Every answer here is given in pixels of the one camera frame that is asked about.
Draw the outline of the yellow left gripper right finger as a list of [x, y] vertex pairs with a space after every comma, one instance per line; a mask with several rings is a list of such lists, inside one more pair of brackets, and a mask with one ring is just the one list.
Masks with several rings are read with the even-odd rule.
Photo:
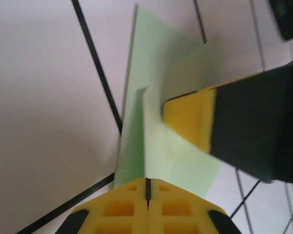
[[147, 180], [149, 234], [236, 234], [219, 206], [160, 179]]

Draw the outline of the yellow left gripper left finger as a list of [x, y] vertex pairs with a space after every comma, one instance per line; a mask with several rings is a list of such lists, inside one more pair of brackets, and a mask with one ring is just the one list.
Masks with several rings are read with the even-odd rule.
[[76, 207], [62, 234], [147, 234], [147, 179], [135, 179]]

